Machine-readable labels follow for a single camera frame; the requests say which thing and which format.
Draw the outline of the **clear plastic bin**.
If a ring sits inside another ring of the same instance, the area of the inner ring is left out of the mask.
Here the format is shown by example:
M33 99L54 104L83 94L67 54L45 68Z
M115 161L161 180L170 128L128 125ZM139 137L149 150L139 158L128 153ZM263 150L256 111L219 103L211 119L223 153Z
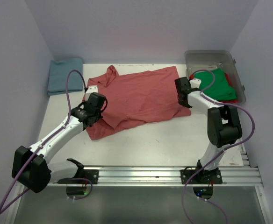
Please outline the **clear plastic bin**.
M241 84L235 60L224 50L188 50L185 52L186 76L201 69L215 70L220 68L228 75L230 85L236 91L239 105L246 101L244 86Z

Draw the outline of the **salmon pink t shirt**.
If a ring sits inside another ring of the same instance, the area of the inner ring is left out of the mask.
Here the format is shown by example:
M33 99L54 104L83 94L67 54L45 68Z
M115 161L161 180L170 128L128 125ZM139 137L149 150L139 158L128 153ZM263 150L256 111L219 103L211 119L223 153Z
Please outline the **salmon pink t shirt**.
M91 140L99 140L139 125L190 116L191 111L178 103L175 66L154 71L119 75L113 65L105 74L90 78L108 100L102 118L86 129Z

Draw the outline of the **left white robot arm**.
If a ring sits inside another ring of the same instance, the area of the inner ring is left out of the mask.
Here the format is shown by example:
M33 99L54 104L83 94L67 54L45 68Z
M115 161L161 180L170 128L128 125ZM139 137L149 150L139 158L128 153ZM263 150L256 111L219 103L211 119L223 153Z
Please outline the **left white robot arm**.
M39 193L50 182L77 178L83 166L76 160L53 165L50 161L67 142L102 118L107 103L104 95L89 93L88 99L72 108L65 120L46 137L29 147L19 147L14 154L14 180Z

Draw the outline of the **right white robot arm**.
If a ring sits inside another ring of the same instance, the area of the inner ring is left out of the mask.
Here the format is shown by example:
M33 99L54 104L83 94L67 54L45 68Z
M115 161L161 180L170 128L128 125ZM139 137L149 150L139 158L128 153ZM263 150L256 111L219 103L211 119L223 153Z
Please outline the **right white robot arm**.
M198 160L195 169L186 167L180 171L182 184L221 184L219 163L225 148L242 137L242 128L233 106L220 105L200 91L191 87L187 77L175 79L178 103L187 108L196 108L207 116L208 147Z

